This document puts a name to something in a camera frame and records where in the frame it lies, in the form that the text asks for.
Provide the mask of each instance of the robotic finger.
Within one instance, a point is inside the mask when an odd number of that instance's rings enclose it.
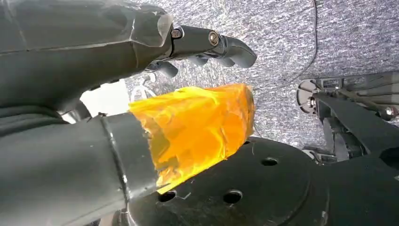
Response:
[[[210,29],[180,26],[171,31],[171,37],[170,56],[151,63],[147,67],[148,71],[160,71],[172,78],[176,76],[177,68],[165,61],[189,59],[195,65],[202,66],[213,58],[225,67],[237,64],[249,68],[257,59],[256,53],[241,40],[220,35]]]

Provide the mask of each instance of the bolt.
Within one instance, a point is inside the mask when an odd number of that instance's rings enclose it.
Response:
[[[211,31],[209,33],[209,42],[212,46],[217,46],[219,44],[219,35],[216,32]]]
[[[173,29],[170,34],[172,35],[172,38],[174,38],[174,39],[178,39],[178,38],[182,37],[182,32],[179,29]]]
[[[316,105],[316,100],[313,97],[308,98],[308,101],[306,101],[306,104],[309,107],[314,107]]]
[[[387,113],[387,115],[393,115],[393,109],[390,108],[390,107],[387,107],[387,108],[385,109],[385,112]]]

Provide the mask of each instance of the robotic hand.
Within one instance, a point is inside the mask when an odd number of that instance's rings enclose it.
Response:
[[[0,2],[0,222],[83,225],[157,190],[131,113],[68,124],[83,92],[169,61],[250,67],[256,54],[209,29],[123,0]]]

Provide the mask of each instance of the mounting hole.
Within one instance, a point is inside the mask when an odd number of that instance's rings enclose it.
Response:
[[[230,190],[223,196],[223,201],[228,204],[235,204],[242,198],[242,192],[239,190]]]
[[[176,197],[176,191],[168,191],[168,192],[165,192],[164,194],[159,194],[158,200],[160,202],[167,202],[167,201],[172,200],[175,197]]]
[[[264,166],[275,166],[277,163],[279,162],[274,158],[266,158],[261,161],[261,164]]]

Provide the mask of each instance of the wrapped object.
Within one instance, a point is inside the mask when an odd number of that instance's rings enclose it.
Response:
[[[186,87],[129,106],[148,132],[161,194],[236,153],[253,132],[245,84]]]

